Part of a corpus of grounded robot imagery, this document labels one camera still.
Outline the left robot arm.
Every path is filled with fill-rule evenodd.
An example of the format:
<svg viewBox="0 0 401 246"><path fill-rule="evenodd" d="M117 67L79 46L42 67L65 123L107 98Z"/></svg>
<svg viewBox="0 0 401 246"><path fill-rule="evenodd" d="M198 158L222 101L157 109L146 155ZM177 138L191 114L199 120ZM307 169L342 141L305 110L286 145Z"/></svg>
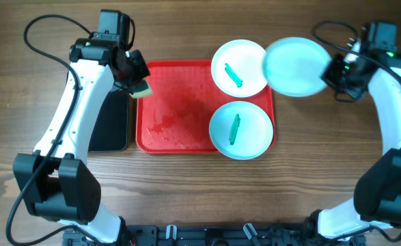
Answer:
<svg viewBox="0 0 401 246"><path fill-rule="evenodd" d="M70 47L66 87L47 131L31 154L18 154L13 164L20 189L16 203L94 245L135 244L125 220L102 204L100 184L87 168L94 126L112 88L133 98L152 93L134 39L129 15L101 11L97 30Z"/></svg>

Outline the black rectangular tray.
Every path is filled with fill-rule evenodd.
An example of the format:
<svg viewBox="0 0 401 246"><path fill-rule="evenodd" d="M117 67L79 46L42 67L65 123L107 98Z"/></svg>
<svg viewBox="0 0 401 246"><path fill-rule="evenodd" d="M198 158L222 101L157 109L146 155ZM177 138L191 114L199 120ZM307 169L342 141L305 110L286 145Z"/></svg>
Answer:
<svg viewBox="0 0 401 246"><path fill-rule="evenodd" d="M96 118L88 152L116 152L127 149L128 106L128 94L114 83Z"/></svg>

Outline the red plastic tray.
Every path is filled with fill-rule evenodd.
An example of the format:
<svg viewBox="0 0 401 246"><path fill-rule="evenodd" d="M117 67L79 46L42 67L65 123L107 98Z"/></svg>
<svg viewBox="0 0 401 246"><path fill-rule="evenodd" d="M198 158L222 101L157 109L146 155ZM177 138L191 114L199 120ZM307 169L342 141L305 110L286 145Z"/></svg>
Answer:
<svg viewBox="0 0 401 246"><path fill-rule="evenodd" d="M235 98L222 92L209 59L148 62L152 94L137 101L136 142L148 154L217 153L209 136L213 113Z"/></svg>

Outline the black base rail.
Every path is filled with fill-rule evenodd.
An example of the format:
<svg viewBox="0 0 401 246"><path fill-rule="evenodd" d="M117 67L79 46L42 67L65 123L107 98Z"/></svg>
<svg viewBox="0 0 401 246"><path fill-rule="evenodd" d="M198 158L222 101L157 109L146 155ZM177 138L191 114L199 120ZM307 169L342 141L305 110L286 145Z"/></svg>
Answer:
<svg viewBox="0 0 401 246"><path fill-rule="evenodd" d="M344 245L366 246L363 235L327 242L301 223L274 223L260 226L247 223L238 226L176 226L130 225L114 245L125 246L293 246Z"/></svg>

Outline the light blue plate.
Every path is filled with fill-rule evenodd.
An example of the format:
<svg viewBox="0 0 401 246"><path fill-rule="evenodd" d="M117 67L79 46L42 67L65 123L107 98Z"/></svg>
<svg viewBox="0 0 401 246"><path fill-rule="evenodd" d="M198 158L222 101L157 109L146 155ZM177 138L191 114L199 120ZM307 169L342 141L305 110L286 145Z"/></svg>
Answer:
<svg viewBox="0 0 401 246"><path fill-rule="evenodd" d="M282 38L266 48L262 72L275 92L307 97L327 87L321 76L330 62L331 56L318 43L300 37Z"/></svg>
<svg viewBox="0 0 401 246"><path fill-rule="evenodd" d="M236 160L254 159L273 141L273 123L259 106L245 101L219 107L210 119L209 135L214 147Z"/></svg>

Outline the green yellow sponge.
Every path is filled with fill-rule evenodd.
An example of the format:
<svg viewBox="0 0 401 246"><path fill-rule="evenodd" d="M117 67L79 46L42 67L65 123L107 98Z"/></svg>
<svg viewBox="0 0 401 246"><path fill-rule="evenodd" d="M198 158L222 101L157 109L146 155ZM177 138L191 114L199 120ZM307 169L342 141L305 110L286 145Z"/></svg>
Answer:
<svg viewBox="0 0 401 246"><path fill-rule="evenodd" d="M137 84L132 86L130 89L130 95L132 98L144 98L151 94L152 88L145 79L138 81Z"/></svg>

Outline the white plate top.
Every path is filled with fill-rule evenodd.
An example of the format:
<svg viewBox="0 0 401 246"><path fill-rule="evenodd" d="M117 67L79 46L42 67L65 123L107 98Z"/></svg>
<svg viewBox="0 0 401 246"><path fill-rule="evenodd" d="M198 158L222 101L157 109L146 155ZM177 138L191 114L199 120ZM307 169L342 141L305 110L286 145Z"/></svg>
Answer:
<svg viewBox="0 0 401 246"><path fill-rule="evenodd" d="M246 98L261 92L267 85L262 72L266 51L250 40L232 40L223 44L211 61L211 75L224 93Z"/></svg>

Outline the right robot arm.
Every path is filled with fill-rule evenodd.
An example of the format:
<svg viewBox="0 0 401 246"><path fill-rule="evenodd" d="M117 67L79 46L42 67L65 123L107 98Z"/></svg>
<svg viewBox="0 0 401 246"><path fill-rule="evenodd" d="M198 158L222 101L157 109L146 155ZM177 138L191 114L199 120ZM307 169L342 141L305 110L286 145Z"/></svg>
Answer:
<svg viewBox="0 0 401 246"><path fill-rule="evenodd" d="M397 26L386 21L363 24L347 47L321 38L317 23L312 35L339 50L321 79L336 101L348 96L355 103L369 94L375 104L383 141L383 155L359 179L348 201L317 210L306 222L307 233L320 245L340 244L376 230L389 242L401 241L401 53L397 52Z"/></svg>

